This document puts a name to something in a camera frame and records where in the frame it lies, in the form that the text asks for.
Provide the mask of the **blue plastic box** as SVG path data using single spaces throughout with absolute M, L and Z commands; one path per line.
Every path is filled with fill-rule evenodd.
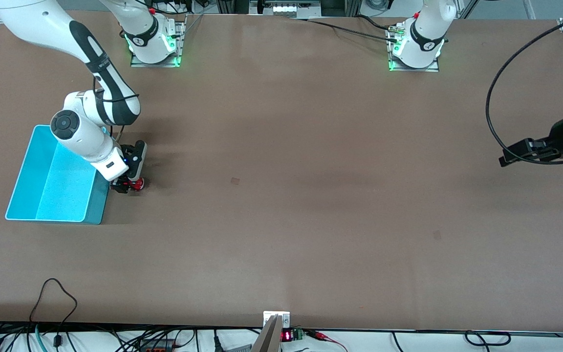
M 36 125 L 5 218 L 99 225 L 108 191 L 108 181 L 98 170 L 62 146 L 49 126 Z

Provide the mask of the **orange black power strip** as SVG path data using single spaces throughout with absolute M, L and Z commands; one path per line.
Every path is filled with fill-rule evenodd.
M 174 348 L 172 339 L 143 339 L 138 345 L 139 352 L 173 352 Z

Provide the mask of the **lit white LED device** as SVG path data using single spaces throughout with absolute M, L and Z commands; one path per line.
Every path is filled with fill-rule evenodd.
M 248 14 L 310 19 L 322 16 L 320 0 L 249 0 Z

